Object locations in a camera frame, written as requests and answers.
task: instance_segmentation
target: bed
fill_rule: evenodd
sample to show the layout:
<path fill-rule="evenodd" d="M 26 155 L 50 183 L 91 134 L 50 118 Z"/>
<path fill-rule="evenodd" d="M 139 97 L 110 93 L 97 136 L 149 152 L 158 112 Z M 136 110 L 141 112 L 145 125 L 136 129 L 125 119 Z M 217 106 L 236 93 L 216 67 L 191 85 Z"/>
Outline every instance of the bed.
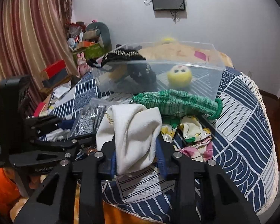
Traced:
<path fill-rule="evenodd" d="M 108 97 L 112 93 L 100 92 L 90 72 L 51 114 L 75 118 L 92 97 Z M 119 97 L 129 100 L 126 95 Z M 272 204 L 278 186 L 277 158 L 262 97 L 249 77 L 230 67 L 223 71 L 217 97 L 224 105 L 221 116 L 213 121 L 199 117 L 202 125 L 211 129 L 213 159 L 230 176 L 256 213 L 261 214 Z M 177 148 L 184 146 L 179 133 L 173 142 Z M 199 198 L 198 182 L 196 193 Z M 103 200 L 142 219 L 169 223 L 174 195 L 174 181 L 165 181 L 147 168 L 108 183 Z"/>

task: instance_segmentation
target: tv screen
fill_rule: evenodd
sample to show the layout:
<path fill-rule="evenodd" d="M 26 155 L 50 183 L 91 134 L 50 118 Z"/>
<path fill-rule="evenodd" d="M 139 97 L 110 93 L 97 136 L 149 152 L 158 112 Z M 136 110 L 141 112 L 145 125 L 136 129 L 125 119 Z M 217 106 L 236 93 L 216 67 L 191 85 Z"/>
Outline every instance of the tv screen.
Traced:
<path fill-rule="evenodd" d="M 153 0 L 153 9 L 158 10 L 185 10 L 184 0 Z"/>

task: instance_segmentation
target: cardboard box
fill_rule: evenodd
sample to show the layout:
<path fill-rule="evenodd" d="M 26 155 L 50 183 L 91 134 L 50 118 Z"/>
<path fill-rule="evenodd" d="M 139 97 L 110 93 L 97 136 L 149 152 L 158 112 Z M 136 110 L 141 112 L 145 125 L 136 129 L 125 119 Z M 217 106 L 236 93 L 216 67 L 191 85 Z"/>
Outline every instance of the cardboard box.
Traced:
<path fill-rule="evenodd" d="M 82 52 L 84 52 L 86 60 L 97 59 L 106 54 L 106 50 L 104 48 L 102 48 L 99 43 L 96 43 L 92 46 L 88 46 L 86 48 L 83 47 L 83 48 L 80 48 L 79 50 L 74 50 L 72 52 L 72 56 L 73 56 L 76 64 L 77 64 L 77 59 L 78 59 L 77 54 L 82 53 Z"/>
<path fill-rule="evenodd" d="M 56 61 L 54 64 L 48 66 L 45 70 L 40 72 L 41 79 L 49 80 L 64 68 L 65 68 L 64 60 Z"/>
<path fill-rule="evenodd" d="M 51 88 L 53 87 L 56 83 L 60 82 L 63 78 L 67 76 L 67 71 L 66 68 L 63 68 L 61 71 L 56 73 L 54 76 L 52 76 L 48 80 L 43 80 L 43 86 L 46 88 Z"/>
<path fill-rule="evenodd" d="M 80 48 L 82 48 L 82 47 L 92 46 L 92 45 L 94 45 L 94 44 L 95 44 L 95 42 L 82 41 L 82 42 L 80 42 L 80 43 L 77 45 L 76 49 L 80 49 Z"/>

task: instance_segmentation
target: toy figure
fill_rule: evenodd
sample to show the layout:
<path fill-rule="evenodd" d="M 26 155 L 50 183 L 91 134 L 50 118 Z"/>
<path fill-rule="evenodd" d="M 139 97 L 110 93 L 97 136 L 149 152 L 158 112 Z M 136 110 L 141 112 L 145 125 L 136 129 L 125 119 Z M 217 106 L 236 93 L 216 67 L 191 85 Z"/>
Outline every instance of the toy figure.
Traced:
<path fill-rule="evenodd" d="M 111 50 L 111 39 L 110 39 L 110 32 L 107 27 L 102 22 L 94 22 L 89 24 L 86 27 L 86 32 L 85 34 L 85 39 L 93 39 L 93 38 L 98 38 L 99 44 L 102 48 L 105 48 L 106 50 Z"/>
<path fill-rule="evenodd" d="M 77 60 L 78 73 L 80 76 L 84 76 L 87 72 L 91 71 L 91 67 L 86 63 L 84 52 L 82 52 L 81 55 L 77 54 L 77 56 L 78 56 L 78 60 Z"/>
<path fill-rule="evenodd" d="M 167 77 L 173 89 L 181 89 L 190 85 L 192 72 L 188 66 L 176 65 L 168 71 Z"/>

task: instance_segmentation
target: white wall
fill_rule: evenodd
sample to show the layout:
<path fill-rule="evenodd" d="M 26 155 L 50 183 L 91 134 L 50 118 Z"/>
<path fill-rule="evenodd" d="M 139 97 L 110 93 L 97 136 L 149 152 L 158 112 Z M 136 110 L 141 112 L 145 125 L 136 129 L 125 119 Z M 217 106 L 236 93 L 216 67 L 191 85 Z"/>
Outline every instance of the white wall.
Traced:
<path fill-rule="evenodd" d="M 186 18 L 174 24 L 144 0 L 73 0 L 77 21 L 104 22 L 113 47 L 120 43 L 180 41 L 214 44 L 235 68 L 253 72 L 260 89 L 280 91 L 280 8 L 275 0 L 186 0 Z"/>

